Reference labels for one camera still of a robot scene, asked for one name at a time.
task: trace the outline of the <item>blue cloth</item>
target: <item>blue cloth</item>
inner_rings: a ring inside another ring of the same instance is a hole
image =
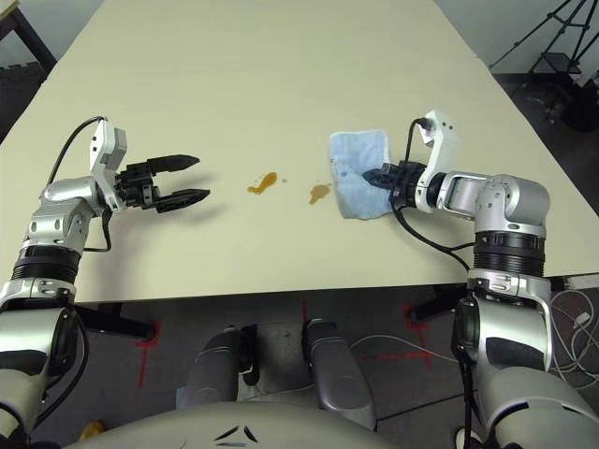
[[[389,162],[387,135],[376,129],[335,133],[329,138],[330,164],[344,218],[376,218],[391,212],[389,191],[368,184],[362,174]]]

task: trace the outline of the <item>liquid spill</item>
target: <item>liquid spill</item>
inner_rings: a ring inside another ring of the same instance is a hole
[[[276,182],[277,174],[274,171],[272,171],[268,175],[265,175],[264,178],[262,178],[262,182],[260,183],[260,185],[258,185],[257,187],[250,185],[247,188],[247,191],[251,194],[261,195],[266,189],[271,187]]]
[[[316,201],[327,196],[329,194],[329,192],[330,192],[330,188],[328,185],[325,185],[325,184],[315,185],[312,188],[312,192],[310,192],[310,195],[312,195],[312,198],[310,198],[310,204],[312,204],[312,205],[315,204]]]

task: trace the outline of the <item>gray floor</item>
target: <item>gray floor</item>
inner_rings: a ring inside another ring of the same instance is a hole
[[[39,71],[0,71],[0,141],[27,106],[37,85]],[[578,133],[559,120],[545,118],[544,106],[531,100],[535,92],[522,91],[515,99],[540,138],[562,165],[580,192],[599,212],[599,177],[595,176],[599,133]],[[591,291],[595,308],[599,294]],[[67,444],[75,441],[85,423],[100,419],[108,428],[175,407],[175,391],[185,382],[194,357],[208,339],[225,326],[257,323],[263,358],[260,392],[268,394],[303,387],[310,383],[300,351],[304,311],[338,323],[348,341],[373,333],[391,333],[422,343],[417,330],[404,322],[404,307],[432,297],[429,286],[295,292],[238,297],[211,297],[179,301],[155,301],[124,306],[126,316],[161,325],[157,345],[147,351],[143,383],[139,384],[143,350],[129,339],[91,334],[91,356],[80,384],[66,402],[41,425],[34,441]],[[563,306],[578,315],[577,297],[563,299]],[[566,322],[559,326],[567,328]],[[449,355],[451,317],[432,321],[420,333],[427,347]],[[599,363],[596,351],[590,365]],[[410,347],[388,340],[371,340],[355,354],[372,388],[379,417],[446,398],[461,392],[456,366],[441,359],[420,357]],[[580,384],[582,379],[572,379]],[[599,411],[597,385],[581,394]],[[50,392],[52,401],[57,392]],[[311,392],[274,396],[303,401]],[[452,434],[463,421],[463,399],[455,398],[430,407],[384,420],[379,431],[400,447],[452,447]]]

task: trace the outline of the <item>wall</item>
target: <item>wall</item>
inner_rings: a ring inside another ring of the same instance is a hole
[[[513,45],[515,40],[532,30],[548,12],[562,2],[562,0],[435,1],[466,43],[486,64],[495,61]],[[577,1],[573,0],[562,16],[569,14]],[[21,9],[54,56],[60,59],[102,2],[103,0],[22,0]],[[581,12],[588,11],[591,1],[589,0],[587,4]],[[525,44],[495,66],[493,72],[527,71],[558,29],[557,21],[552,20],[547,23]],[[596,11],[590,34],[598,30],[599,11]],[[576,45],[577,32],[578,29],[571,29],[562,36],[555,50],[571,54]],[[0,43],[0,66],[23,64],[33,60],[33,55],[14,36],[14,33]],[[586,77],[599,68],[599,41],[581,61],[581,67]]]
[[[439,8],[452,22],[456,30],[478,57],[485,63],[495,62],[516,40],[520,40],[547,13],[554,10],[563,0],[435,0]],[[560,13],[566,18],[577,5],[573,0]],[[576,22],[586,19],[591,0],[579,11]],[[493,68],[495,73],[523,73],[534,64],[540,53],[557,34],[561,24],[552,19],[521,44],[507,58]],[[595,11],[585,41],[599,31],[599,10]],[[576,46],[579,28],[570,28],[558,39],[552,51],[572,54]],[[589,76],[599,68],[599,41],[581,61],[581,68]]]
[[[54,57],[60,59],[103,1],[21,0],[19,8]],[[14,32],[0,42],[0,67],[35,59]]]

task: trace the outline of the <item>white cable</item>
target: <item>white cable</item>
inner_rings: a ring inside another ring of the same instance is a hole
[[[430,355],[434,355],[435,357],[443,358],[444,360],[447,360],[448,362],[458,363],[458,360],[456,360],[455,358],[451,358],[451,357],[448,357],[446,355],[442,355],[442,354],[439,354],[439,353],[435,353],[433,351],[429,351],[428,349],[423,348],[422,346],[418,346],[417,344],[414,344],[411,341],[404,340],[404,339],[402,339],[400,337],[396,337],[394,335],[387,335],[387,334],[367,335],[366,337],[362,337],[361,339],[354,341],[352,343],[352,345],[350,346],[350,348],[354,349],[356,346],[358,346],[362,342],[364,342],[366,340],[372,340],[372,339],[388,339],[388,340],[400,341],[400,342],[402,342],[404,344],[412,346],[413,348],[417,348],[420,351],[424,351],[425,353],[429,353]]]
[[[308,389],[312,388],[313,386],[314,386],[314,384],[309,384],[309,385],[303,386],[302,388],[294,388],[293,390],[275,391],[273,393],[266,393],[263,395],[251,396],[250,398],[244,399],[244,401],[258,399],[258,398],[267,398],[269,396],[284,395],[285,393],[297,393],[299,391],[308,390]]]
[[[553,303],[555,302],[556,299],[558,299],[559,297],[561,297],[562,295],[566,294],[566,293],[577,293],[579,295],[581,295],[585,301],[587,302],[587,304],[589,305],[589,309],[590,309],[590,318],[583,324],[580,324],[579,322],[577,322],[577,319],[575,317],[573,317],[572,315],[570,315],[568,312],[566,312],[564,309],[555,306]],[[553,363],[555,365],[555,371],[557,371],[557,373],[559,374],[559,376],[567,382],[567,379],[565,378],[564,374],[565,373],[570,373],[573,372],[575,370],[579,370],[580,372],[584,373],[586,376],[591,378],[591,381],[588,382],[587,384],[575,387],[575,389],[583,389],[583,388],[588,388],[590,386],[593,386],[595,384],[597,384],[597,382],[599,382],[599,372],[590,372],[586,367],[584,367],[581,363],[582,358],[586,355],[586,353],[589,351],[589,349],[594,346],[595,348],[599,349],[599,343],[597,343],[597,340],[594,338],[593,334],[595,333],[595,331],[597,330],[597,328],[599,327],[599,319],[597,320],[597,322],[594,324],[594,326],[592,327],[591,331],[588,330],[588,327],[592,325],[593,320],[595,319],[595,308],[592,304],[592,301],[589,299],[589,297],[584,294],[583,292],[580,292],[578,290],[565,290],[563,292],[558,293],[557,295],[555,295],[552,299],[551,299],[551,309],[552,311],[558,311],[559,313],[561,313],[562,315],[564,315],[565,317],[567,317],[574,325],[574,332],[570,338],[570,345],[568,347],[568,345],[566,345],[565,341],[563,340],[562,335],[560,334],[559,329],[557,328],[557,325],[555,324],[555,320],[553,319],[553,316],[551,317],[551,324],[553,326],[553,329],[555,331],[555,334],[558,338],[558,341],[560,342],[560,345],[563,348],[563,351],[565,352],[565,354],[567,355],[567,357],[570,359],[570,362],[565,364],[565,365],[559,365],[557,362],[557,357],[555,355],[555,351],[553,352]],[[577,354],[576,351],[576,341],[577,341],[577,337],[581,334],[581,333],[585,333],[587,335],[587,341],[584,344],[582,350],[579,352],[579,354]]]

